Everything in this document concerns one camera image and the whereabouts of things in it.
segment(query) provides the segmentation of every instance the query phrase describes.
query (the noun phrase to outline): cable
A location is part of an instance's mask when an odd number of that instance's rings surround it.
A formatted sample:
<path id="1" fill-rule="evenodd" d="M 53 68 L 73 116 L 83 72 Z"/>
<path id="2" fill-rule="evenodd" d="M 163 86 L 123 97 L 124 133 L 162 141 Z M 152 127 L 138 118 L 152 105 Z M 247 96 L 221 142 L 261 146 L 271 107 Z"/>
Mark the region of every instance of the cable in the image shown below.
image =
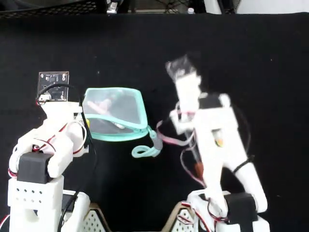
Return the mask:
<path id="1" fill-rule="evenodd" d="M 44 88 L 43 90 L 41 90 L 38 94 L 38 96 L 36 97 L 36 102 L 38 102 L 38 99 L 39 97 L 44 94 L 46 91 L 52 89 L 52 88 L 55 88 L 55 87 L 67 87 L 67 88 L 73 88 L 75 90 L 78 91 L 77 88 L 75 88 L 74 86 L 70 86 L 69 84 L 54 84 L 54 85 L 50 85 L 46 88 Z M 81 115 L 82 115 L 82 119 L 83 119 L 83 123 L 84 123 L 84 127 L 87 131 L 87 137 L 89 139 L 89 142 L 90 142 L 90 145 L 92 146 L 92 149 L 93 149 L 93 153 L 94 153 L 94 165 L 92 167 L 92 170 L 91 170 L 91 174 L 88 176 L 88 178 L 85 180 L 84 183 L 82 183 L 78 188 L 77 190 L 75 191 L 74 195 L 72 195 L 70 197 L 70 199 L 68 200 L 64 210 L 62 211 L 62 214 L 61 214 L 61 217 L 60 217 L 60 220 L 59 220 L 59 224 L 58 224 L 58 229 L 57 229 L 57 232 L 61 232 L 61 227 L 62 227 L 62 222 L 63 222 L 63 219 L 64 219 L 64 216 L 69 208 L 69 206 L 73 203 L 73 201 L 77 198 L 77 195 L 78 193 L 81 191 L 81 189 L 83 189 L 85 186 L 88 185 L 88 183 L 90 182 L 90 180 L 92 179 L 94 173 L 95 173 L 95 170 L 97 168 L 97 164 L 98 164 L 98 155 L 97 155 L 97 151 L 95 149 L 95 145 L 93 144 L 93 139 L 92 139 L 92 136 L 91 136 L 91 132 L 90 132 L 90 129 L 88 127 L 88 124 L 87 124 L 87 120 L 86 120 L 86 117 L 84 115 L 84 109 L 83 109 L 83 97 L 82 95 L 79 95 L 79 105 L 81 106 L 82 108 L 82 112 L 81 112 Z"/>
<path id="2" fill-rule="evenodd" d="M 8 175 L 9 175 L 10 178 L 16 178 L 17 177 L 16 173 L 13 173 L 10 168 L 8 168 Z"/>
<path id="3" fill-rule="evenodd" d="M 183 155 L 186 151 L 192 151 L 194 149 L 194 147 L 197 144 L 195 143 L 192 147 L 188 147 L 186 149 L 184 149 L 181 154 L 180 154 L 180 163 L 182 164 L 183 169 L 185 170 L 185 172 L 192 178 L 194 179 L 196 182 L 198 182 L 201 186 L 203 186 L 204 188 L 206 187 L 205 183 L 203 181 L 201 181 L 200 179 L 198 179 L 197 177 L 195 177 L 192 172 L 186 167 L 184 161 L 183 161 Z"/>
<path id="4" fill-rule="evenodd" d="M 37 138 L 34 138 L 35 140 L 38 140 L 38 141 L 41 141 L 42 143 L 44 143 L 45 145 L 48 145 L 48 146 L 50 146 L 55 152 L 56 152 L 56 149 L 55 149 L 55 147 L 53 146 L 53 145 L 51 145 L 49 142 L 47 142 L 47 141 L 45 141 L 45 140 L 43 140 L 43 139 L 37 139 Z"/>
<path id="5" fill-rule="evenodd" d="M 243 163 L 241 163 L 240 165 L 238 165 L 234 171 L 233 171 L 233 174 L 235 174 L 236 172 L 239 171 L 239 169 L 241 169 L 243 166 L 245 166 L 246 164 L 248 163 L 252 163 L 253 162 L 253 159 L 254 159 L 254 155 L 250 155 Z"/>
<path id="6" fill-rule="evenodd" d="M 5 216 L 5 217 L 1 220 L 1 222 L 0 222 L 0 230 L 1 230 L 2 226 L 4 225 L 5 221 L 6 221 L 9 217 L 10 217 L 10 215 L 8 214 L 7 216 Z"/>
<path id="7" fill-rule="evenodd" d="M 205 220 L 202 218 L 201 214 L 199 214 L 198 211 L 196 211 L 196 209 L 191 207 L 190 203 L 187 202 L 182 202 L 182 205 L 188 208 L 193 209 L 194 213 L 196 214 L 196 216 L 198 217 L 198 219 L 202 222 L 202 224 L 204 225 L 205 229 L 207 232 L 211 232 L 211 230 L 209 229 L 209 226 L 206 224 Z"/>
<path id="8" fill-rule="evenodd" d="M 179 139 L 175 139 L 175 138 L 171 138 L 171 137 L 168 137 L 168 136 L 165 136 L 164 134 L 162 134 L 160 131 L 159 131 L 159 127 L 165 122 L 166 120 L 161 120 L 157 123 L 156 125 L 156 132 L 158 134 L 158 137 L 160 139 L 162 139 L 163 142 L 167 143 L 167 144 L 173 144 L 173 145 L 178 145 L 178 146 L 187 146 L 190 141 L 193 139 L 194 137 L 194 133 L 192 133 L 190 135 L 190 137 L 183 141 L 183 140 L 179 140 Z"/>
<path id="9" fill-rule="evenodd" d="M 85 133 L 82 144 L 80 145 L 80 147 L 76 151 L 73 152 L 73 154 L 75 155 L 76 153 L 80 152 L 81 149 L 83 148 L 83 146 L 85 145 L 85 142 L 86 142 L 86 139 L 87 139 L 87 130 L 86 130 L 85 126 L 77 120 L 74 120 L 74 121 L 68 123 L 66 128 L 68 129 L 70 124 L 73 124 L 73 123 L 79 124 L 81 126 L 81 128 L 83 129 L 84 133 Z"/>

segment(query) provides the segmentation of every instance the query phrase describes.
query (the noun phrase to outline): red wire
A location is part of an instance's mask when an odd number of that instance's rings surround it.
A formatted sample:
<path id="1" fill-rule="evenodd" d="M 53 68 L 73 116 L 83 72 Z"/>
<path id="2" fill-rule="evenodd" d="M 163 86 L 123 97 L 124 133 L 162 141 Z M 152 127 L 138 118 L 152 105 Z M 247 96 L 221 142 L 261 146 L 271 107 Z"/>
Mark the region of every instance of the red wire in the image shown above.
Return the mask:
<path id="1" fill-rule="evenodd" d="M 2 220 L 1 220 L 1 222 L 0 222 L 0 226 L 2 226 L 2 224 L 3 224 L 3 222 L 7 219 L 7 217 L 8 216 L 10 216 L 9 214 L 8 215 L 6 215 Z"/>
<path id="2" fill-rule="evenodd" d="M 67 123 L 59 130 L 59 132 L 62 132 L 64 129 L 65 129 L 65 127 L 67 126 Z M 52 136 L 52 137 L 50 137 L 47 141 L 43 141 L 43 142 L 46 142 L 46 143 L 48 143 L 54 150 L 55 150 L 55 148 L 50 144 L 50 141 L 53 139 L 53 138 L 55 138 L 55 134 Z M 45 147 L 46 145 L 44 144 L 43 146 L 41 146 L 41 147 L 39 147 L 39 148 L 35 148 L 35 149 L 33 149 L 33 151 L 39 151 L 39 150 L 41 150 L 43 147 Z"/>
<path id="3" fill-rule="evenodd" d="M 201 222 L 203 223 L 205 229 L 207 232 L 211 232 L 211 230 L 209 229 L 208 225 L 206 224 L 206 222 L 204 221 L 204 219 L 202 218 L 202 216 L 196 211 L 195 211 L 195 214 L 198 216 L 198 218 L 201 220 Z"/>
<path id="4" fill-rule="evenodd" d="M 54 148 L 53 145 L 51 145 L 49 142 L 45 141 L 45 140 L 42 140 L 42 139 L 36 139 L 36 140 L 39 140 L 39 141 L 42 141 L 44 143 L 47 143 L 55 152 L 56 152 L 56 149 Z"/>
<path id="5" fill-rule="evenodd" d="M 8 173 L 9 173 L 11 176 L 13 176 L 13 177 L 17 177 L 17 175 L 16 175 L 15 173 L 13 173 L 13 172 L 11 171 L 10 168 L 8 169 Z"/>
<path id="6" fill-rule="evenodd" d="M 73 152 L 73 155 L 77 154 L 78 152 L 80 152 L 82 150 L 83 147 L 81 147 L 80 149 L 78 149 L 77 151 Z"/>

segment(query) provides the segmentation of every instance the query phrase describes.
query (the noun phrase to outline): black fabric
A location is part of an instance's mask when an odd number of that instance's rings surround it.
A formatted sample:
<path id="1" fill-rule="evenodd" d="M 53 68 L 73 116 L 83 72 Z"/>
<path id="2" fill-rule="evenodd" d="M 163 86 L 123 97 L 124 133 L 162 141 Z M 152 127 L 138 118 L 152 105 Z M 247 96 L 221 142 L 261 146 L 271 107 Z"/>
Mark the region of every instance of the black fabric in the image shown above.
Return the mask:
<path id="1" fill-rule="evenodd" d="M 268 199 L 272 232 L 305 231 L 308 139 L 309 15 L 114 15 L 0 21 L 0 215 L 7 205 L 7 168 L 17 139 L 42 124 L 35 106 L 38 72 L 69 71 L 70 83 L 131 87 L 142 92 L 152 128 L 175 107 L 165 62 L 185 53 L 203 86 L 226 92 L 252 131 L 249 154 Z M 69 98 L 77 101 L 74 91 Z M 244 127 L 239 122 L 240 132 Z M 153 159 L 134 159 L 136 145 L 96 141 L 99 165 L 85 192 L 114 231 L 159 230 L 173 207 L 199 185 L 181 168 L 181 148 L 165 145 Z M 74 190 L 92 166 L 92 154 L 65 172 Z M 223 188 L 242 191 L 230 172 Z"/>

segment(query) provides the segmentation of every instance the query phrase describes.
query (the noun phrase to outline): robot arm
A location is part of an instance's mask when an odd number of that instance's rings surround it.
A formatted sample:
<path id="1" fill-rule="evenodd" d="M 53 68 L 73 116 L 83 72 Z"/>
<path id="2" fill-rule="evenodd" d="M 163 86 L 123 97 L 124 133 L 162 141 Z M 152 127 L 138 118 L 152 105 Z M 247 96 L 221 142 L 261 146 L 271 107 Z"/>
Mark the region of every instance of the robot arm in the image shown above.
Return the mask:
<path id="1" fill-rule="evenodd" d="M 202 176 L 207 185 L 207 188 L 202 191 L 206 199 L 200 198 L 201 193 L 192 192 L 188 201 L 193 204 L 193 207 L 198 208 L 210 225 L 214 225 L 214 219 L 210 217 L 205 206 L 210 204 L 209 209 L 217 218 L 229 220 L 231 211 L 235 212 L 234 205 L 237 201 L 231 198 L 233 194 L 222 191 L 220 184 L 222 168 L 226 167 L 233 172 L 246 162 L 248 157 L 242 145 L 238 123 L 229 97 L 226 94 L 201 94 L 200 76 L 195 69 L 189 67 L 186 57 L 167 65 L 168 73 L 176 85 L 181 112 L 180 119 L 177 110 L 172 111 L 170 117 L 178 134 L 190 130 L 196 135 L 204 167 Z M 193 119 L 187 117 L 188 112 L 194 113 Z M 251 204 L 255 213 L 266 211 L 267 200 L 253 164 L 242 166 L 235 175 L 249 194 L 241 196 L 243 201 Z M 269 231 L 266 221 L 260 217 L 256 221 L 258 222 L 253 222 L 253 231 Z M 217 231 L 240 231 L 240 227 L 238 224 L 227 226 L 227 223 L 220 222 Z"/>
<path id="2" fill-rule="evenodd" d="M 10 232 L 56 232 L 66 205 L 61 231 L 77 232 L 88 212 L 86 194 L 63 190 L 62 174 L 73 157 L 88 153 L 87 130 L 76 116 L 82 107 L 66 101 L 68 81 L 68 72 L 39 75 L 38 101 L 43 102 L 47 119 L 18 139 L 9 161 L 9 169 L 16 173 L 9 180 Z M 45 88 L 50 91 L 43 94 Z"/>

